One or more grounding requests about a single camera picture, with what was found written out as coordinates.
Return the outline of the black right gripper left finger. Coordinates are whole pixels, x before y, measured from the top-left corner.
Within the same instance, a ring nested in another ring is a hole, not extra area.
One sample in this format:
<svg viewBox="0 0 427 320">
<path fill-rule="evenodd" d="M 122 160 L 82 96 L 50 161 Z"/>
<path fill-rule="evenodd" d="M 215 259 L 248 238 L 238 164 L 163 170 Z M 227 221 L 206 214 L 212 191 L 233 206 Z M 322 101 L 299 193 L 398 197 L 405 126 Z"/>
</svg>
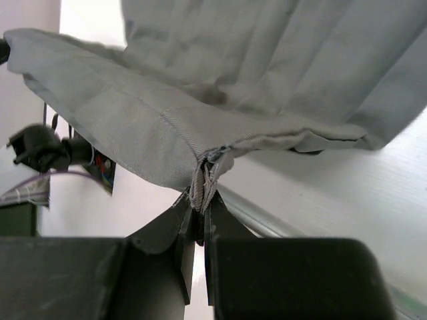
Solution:
<svg viewBox="0 0 427 320">
<path fill-rule="evenodd" d="M 125 254 L 126 305 L 189 305 L 195 237 L 189 189 L 131 234 Z"/>
</svg>

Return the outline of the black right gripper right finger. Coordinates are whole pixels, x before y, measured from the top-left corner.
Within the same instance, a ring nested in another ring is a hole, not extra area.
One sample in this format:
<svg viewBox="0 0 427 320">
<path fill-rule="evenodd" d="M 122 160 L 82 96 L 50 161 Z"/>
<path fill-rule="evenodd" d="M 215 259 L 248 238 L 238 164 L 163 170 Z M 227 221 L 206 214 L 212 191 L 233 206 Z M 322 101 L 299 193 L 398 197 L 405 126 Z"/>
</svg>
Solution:
<svg viewBox="0 0 427 320">
<path fill-rule="evenodd" d="M 208 305 L 214 305 L 214 239 L 250 239 L 256 238 L 226 207 L 219 191 L 216 191 L 207 209 L 204 211 L 204 254 L 205 279 Z"/>
</svg>

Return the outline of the grey pleated skirt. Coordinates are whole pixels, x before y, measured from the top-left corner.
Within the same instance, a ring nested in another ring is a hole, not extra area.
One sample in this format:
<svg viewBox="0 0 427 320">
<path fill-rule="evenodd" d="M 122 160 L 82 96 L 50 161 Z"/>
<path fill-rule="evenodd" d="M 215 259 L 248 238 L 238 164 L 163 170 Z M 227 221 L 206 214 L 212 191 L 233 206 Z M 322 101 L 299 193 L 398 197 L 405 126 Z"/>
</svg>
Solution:
<svg viewBox="0 0 427 320">
<path fill-rule="evenodd" d="M 257 150 L 383 148 L 426 106 L 425 1 L 123 1 L 125 49 L 4 34 L 90 144 L 205 210 Z"/>
</svg>

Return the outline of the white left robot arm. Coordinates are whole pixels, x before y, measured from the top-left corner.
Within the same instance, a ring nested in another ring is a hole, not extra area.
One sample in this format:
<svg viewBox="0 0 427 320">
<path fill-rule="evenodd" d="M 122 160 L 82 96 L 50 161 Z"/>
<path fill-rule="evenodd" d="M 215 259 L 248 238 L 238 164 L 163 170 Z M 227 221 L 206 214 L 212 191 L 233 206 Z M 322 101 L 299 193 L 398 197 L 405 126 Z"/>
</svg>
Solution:
<svg viewBox="0 0 427 320">
<path fill-rule="evenodd" d="M 90 165 L 95 148 L 82 138 L 60 138 L 52 127 L 32 124 L 1 148 L 1 205 L 31 202 L 47 191 L 37 184 L 76 165 Z"/>
</svg>

